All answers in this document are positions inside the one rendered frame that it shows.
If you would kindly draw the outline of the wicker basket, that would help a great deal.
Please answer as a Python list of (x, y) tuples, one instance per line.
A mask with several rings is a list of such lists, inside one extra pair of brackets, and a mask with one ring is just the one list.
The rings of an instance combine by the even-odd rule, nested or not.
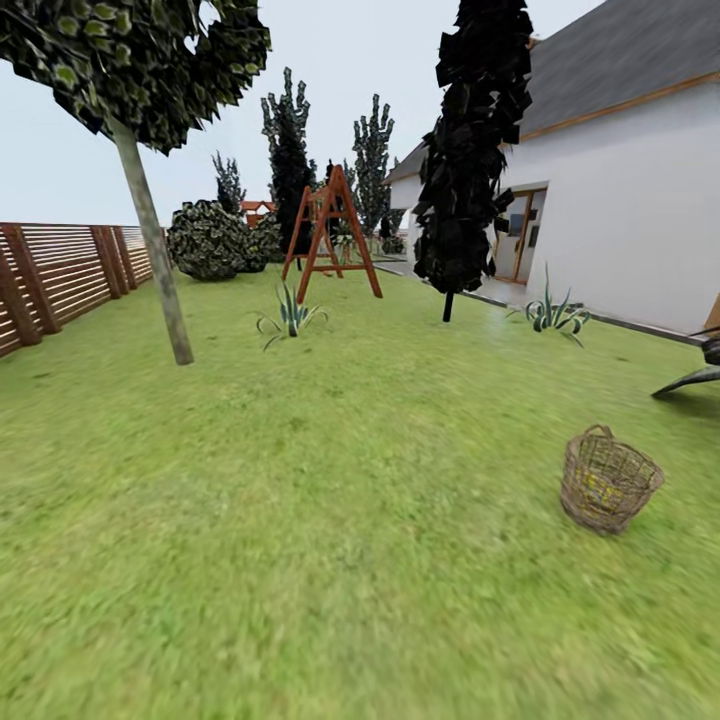
[[(606, 436), (590, 435), (590, 430), (596, 428), (601, 428)], [(604, 424), (590, 426), (584, 434), (570, 438), (567, 444), (560, 506), (572, 520), (591, 532), (620, 536), (653, 493), (663, 486), (663, 470), (643, 452), (615, 440)], [(644, 472), (645, 468), (649, 474)], [(604, 496), (607, 493), (608, 498), (592, 498), (585, 513), (580, 509), (586, 500), (584, 491), (590, 487), (586, 488), (588, 482), (582, 484), (582, 480), (588, 480), (589, 472), (594, 476), (590, 496), (594, 497), (594, 491), (602, 488), (600, 493)], [(610, 512), (610, 506), (618, 508)]]

